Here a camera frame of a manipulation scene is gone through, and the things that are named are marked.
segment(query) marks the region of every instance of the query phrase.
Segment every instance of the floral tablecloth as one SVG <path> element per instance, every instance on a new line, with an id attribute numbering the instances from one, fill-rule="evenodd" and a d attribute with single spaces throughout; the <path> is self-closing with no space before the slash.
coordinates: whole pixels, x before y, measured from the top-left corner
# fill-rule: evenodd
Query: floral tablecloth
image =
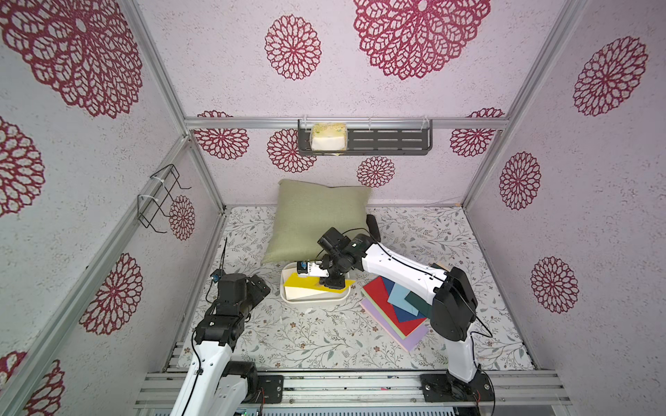
<path id="1" fill-rule="evenodd" d="M 444 343 L 432 329 L 407 353 L 363 311 L 359 305 L 360 288 L 375 275 L 352 271 L 351 278 L 356 283 L 343 304 L 307 310 L 286 305 L 280 298 L 279 286 L 285 264 L 260 264 L 272 234 L 275 210 L 247 206 L 228 213 L 224 269 L 228 273 L 258 274 L 271 288 L 271 294 L 252 311 L 232 359 L 254 361 L 260 369 L 447 367 Z M 467 273 L 479 301 L 477 314 L 494 335 L 492 339 L 474 339 L 476 359 L 484 369 L 533 369 L 461 208 L 368 208 L 368 212 L 377 218 L 382 243 L 387 247 L 424 264 L 438 261 Z M 224 238 L 213 269 L 218 266 L 223 245 Z M 207 282 L 202 288 L 190 330 L 209 305 L 205 300 L 208 285 Z M 216 295 L 213 287 L 208 299 Z M 190 337 L 191 332 L 178 360 L 181 367 L 187 367 L 192 358 Z"/>

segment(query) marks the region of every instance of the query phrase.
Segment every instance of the purple paper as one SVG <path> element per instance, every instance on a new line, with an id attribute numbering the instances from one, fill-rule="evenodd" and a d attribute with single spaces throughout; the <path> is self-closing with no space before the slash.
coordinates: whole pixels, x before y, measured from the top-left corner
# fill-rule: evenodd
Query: purple paper
<path id="1" fill-rule="evenodd" d="M 377 323 L 382 328 L 384 328 L 386 332 L 388 332 L 388 335 L 390 335 L 391 338 L 393 338 L 393 340 L 407 352 L 413 350 L 414 347 L 418 345 L 419 341 L 421 341 L 421 339 L 423 339 L 423 337 L 425 337 L 428 333 L 428 327 L 422 324 L 414 331 L 412 331 L 412 333 L 408 335 L 407 338 L 402 339 L 391 327 L 391 325 L 386 322 L 386 319 L 384 319 L 382 314 L 377 310 L 377 308 L 375 308 L 371 301 L 364 298 L 361 301 L 361 306 L 366 310 L 366 312 L 368 312 L 368 315 L 372 316 L 372 318 L 377 321 Z"/>

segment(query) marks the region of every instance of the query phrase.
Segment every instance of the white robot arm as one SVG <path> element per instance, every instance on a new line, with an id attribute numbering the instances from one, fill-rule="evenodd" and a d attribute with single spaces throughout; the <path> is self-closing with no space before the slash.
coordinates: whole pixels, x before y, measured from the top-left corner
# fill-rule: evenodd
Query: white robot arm
<path id="1" fill-rule="evenodd" d="M 366 250 L 362 264 L 366 272 L 384 276 L 408 288 L 430 305 L 433 304 L 436 291 L 448 278 L 445 270 L 419 264 L 389 250 L 381 243 L 372 244 Z M 471 330 L 472 326 L 468 325 L 467 336 L 463 340 L 452 341 L 444 337 L 446 353 L 449 356 L 448 371 L 465 383 L 469 383 L 476 374 L 472 336 L 469 334 Z"/>
<path id="2" fill-rule="evenodd" d="M 449 358 L 445 389 L 452 400 L 478 401 L 474 392 L 484 390 L 487 375 L 477 371 L 471 323 L 478 305 L 465 273 L 419 264 L 401 256 L 373 237 L 358 234 L 353 240 L 335 228 L 318 243 L 326 251 L 318 267 L 328 272 L 320 282 L 344 288 L 344 275 L 351 269 L 388 278 L 431 305 L 430 325 L 444 338 Z M 253 363 L 230 361 L 250 310 L 270 292 L 258 276 L 224 274 L 216 270 L 218 299 L 206 311 L 192 335 L 195 357 L 172 410 L 172 416 L 231 416 L 243 401 L 260 393 Z"/>

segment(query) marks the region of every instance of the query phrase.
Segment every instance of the red flower pattern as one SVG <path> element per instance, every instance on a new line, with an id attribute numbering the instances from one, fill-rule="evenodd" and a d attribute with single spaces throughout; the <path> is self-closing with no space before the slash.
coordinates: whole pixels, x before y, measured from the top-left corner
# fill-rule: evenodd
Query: red flower pattern
<path id="1" fill-rule="evenodd" d="M 25 352 L 12 351 L 0 358 L 0 391 L 7 384 L 11 375 L 14 374 L 16 367 L 23 361 L 25 354 Z"/>
<path id="2" fill-rule="evenodd" d="M 356 170 L 356 178 L 365 186 L 377 188 L 386 185 L 396 173 L 396 167 L 389 158 L 373 156 L 367 158 Z"/>
<path id="3" fill-rule="evenodd" d="M 232 117 L 223 111 L 204 111 L 199 117 Z M 209 128 L 195 130 L 194 137 L 201 148 L 219 159 L 237 159 L 248 151 L 247 130 L 244 128 Z"/>
<path id="4" fill-rule="evenodd" d="M 541 186 L 541 171 L 531 153 L 513 155 L 499 177 L 499 195 L 507 207 L 520 210 L 532 203 Z"/>
<path id="5" fill-rule="evenodd" d="M 129 112 L 142 87 L 139 49 L 113 0 L 0 0 L 3 40 L 35 79 L 92 116 Z"/>
<path id="6" fill-rule="evenodd" d="M 44 182 L 41 153 L 32 139 L 0 117 L 0 217 L 32 205 Z"/>
<path id="7" fill-rule="evenodd" d="M 60 368 L 60 360 L 51 363 L 51 369 L 42 377 L 39 388 L 30 396 L 23 410 L 25 416 L 53 416 L 60 409 L 60 400 L 65 392 L 63 383 L 65 372 Z"/>
<path id="8" fill-rule="evenodd" d="M 194 206 L 185 195 L 178 195 L 168 211 L 171 231 L 179 240 L 187 240 L 194 232 Z"/>
<path id="9" fill-rule="evenodd" d="M 578 280 L 559 258 L 539 260 L 532 270 L 532 290 L 537 301 L 551 312 L 567 312 L 578 300 Z"/>
<path id="10" fill-rule="evenodd" d="M 276 131 L 268 139 L 266 151 L 273 164 L 285 172 L 304 172 L 317 161 L 317 156 L 298 153 L 298 131 L 293 128 Z"/>
<path id="11" fill-rule="evenodd" d="M 270 66 L 284 78 L 303 79 L 317 69 L 322 56 L 321 42 L 312 25 L 302 17 L 280 17 L 264 39 Z"/>
<path id="12" fill-rule="evenodd" d="M 614 40 L 586 62 L 574 86 L 573 104 L 586 116 L 609 112 L 638 87 L 646 62 L 645 45 L 638 38 Z"/>
<path id="13" fill-rule="evenodd" d="M 137 311 L 141 292 L 141 268 L 128 253 L 121 254 L 79 323 L 86 332 L 111 335 L 129 322 L 132 314 Z"/>
<path id="14" fill-rule="evenodd" d="M 468 117 L 501 117 L 504 111 L 499 108 L 482 108 Z M 451 148 L 460 156 L 476 156 L 486 151 L 493 139 L 495 130 L 491 128 L 457 128 L 451 134 Z"/>
<path id="15" fill-rule="evenodd" d="M 460 56 L 490 0 L 354 0 L 360 48 L 386 76 L 423 78 Z"/>

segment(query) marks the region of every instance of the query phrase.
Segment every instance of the red paper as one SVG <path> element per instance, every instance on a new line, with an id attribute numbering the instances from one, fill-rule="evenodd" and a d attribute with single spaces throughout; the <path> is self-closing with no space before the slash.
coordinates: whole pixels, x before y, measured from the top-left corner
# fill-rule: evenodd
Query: red paper
<path id="1" fill-rule="evenodd" d="M 368 292 L 368 295 L 375 301 L 377 306 L 379 306 L 382 311 L 388 316 L 388 319 L 395 324 L 396 327 L 407 336 L 412 333 L 419 325 L 423 323 L 426 319 L 423 317 L 421 319 L 413 319 L 411 321 L 399 322 L 398 317 L 396 316 L 396 311 L 393 309 L 393 305 L 388 303 L 388 292 L 384 286 L 384 282 L 381 277 L 376 278 L 372 282 L 363 286 L 363 288 Z"/>

